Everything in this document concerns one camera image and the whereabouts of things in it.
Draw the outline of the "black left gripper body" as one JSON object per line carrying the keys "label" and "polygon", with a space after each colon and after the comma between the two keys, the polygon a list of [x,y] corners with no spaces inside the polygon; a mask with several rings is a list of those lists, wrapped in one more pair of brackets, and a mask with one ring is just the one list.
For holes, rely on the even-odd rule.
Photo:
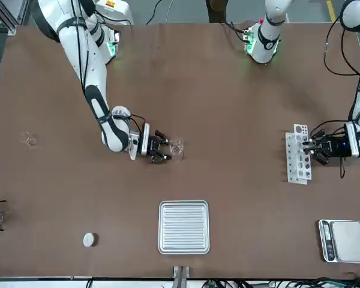
{"label": "black left gripper body", "polygon": [[352,156],[349,138],[345,132],[324,134],[319,143],[319,154],[325,158]]}

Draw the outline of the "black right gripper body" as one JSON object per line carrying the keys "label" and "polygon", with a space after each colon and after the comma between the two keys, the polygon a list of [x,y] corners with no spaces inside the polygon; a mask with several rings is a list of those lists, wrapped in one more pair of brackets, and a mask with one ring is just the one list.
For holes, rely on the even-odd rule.
{"label": "black right gripper body", "polygon": [[161,145],[162,138],[160,136],[153,136],[150,135],[149,137],[149,155],[150,156],[162,156],[160,152],[160,145]]}

